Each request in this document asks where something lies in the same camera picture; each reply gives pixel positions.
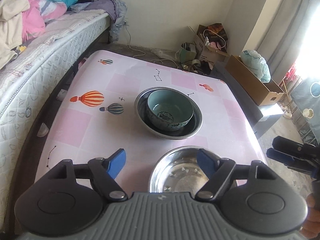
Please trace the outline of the person's right hand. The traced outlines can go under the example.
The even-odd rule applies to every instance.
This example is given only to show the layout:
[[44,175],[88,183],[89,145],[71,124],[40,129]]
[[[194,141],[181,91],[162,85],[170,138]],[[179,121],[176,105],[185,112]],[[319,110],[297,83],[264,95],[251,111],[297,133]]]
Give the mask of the person's right hand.
[[308,205],[308,216],[300,230],[300,233],[307,239],[313,239],[320,232],[320,212],[315,209],[315,198],[313,194],[309,194],[306,198]]

